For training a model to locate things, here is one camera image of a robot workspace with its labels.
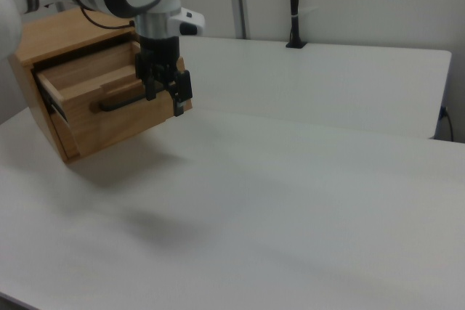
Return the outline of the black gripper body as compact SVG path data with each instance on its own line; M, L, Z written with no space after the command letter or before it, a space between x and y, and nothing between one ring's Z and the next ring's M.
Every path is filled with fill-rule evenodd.
M140 52L135 58L137 77L145 82L149 76L163 85L176 86L179 37L153 39L139 36Z

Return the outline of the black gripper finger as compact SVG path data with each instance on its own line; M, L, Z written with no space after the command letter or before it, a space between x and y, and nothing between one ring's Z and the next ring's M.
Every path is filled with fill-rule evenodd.
M168 84L167 91L173 102L174 116L181 116L184 113L186 101L193 97L190 72L188 70L176 71L173 80Z
M154 100L156 98L156 86L155 86L155 76L150 70L145 74L143 79L145 85L145 97L147 101Z

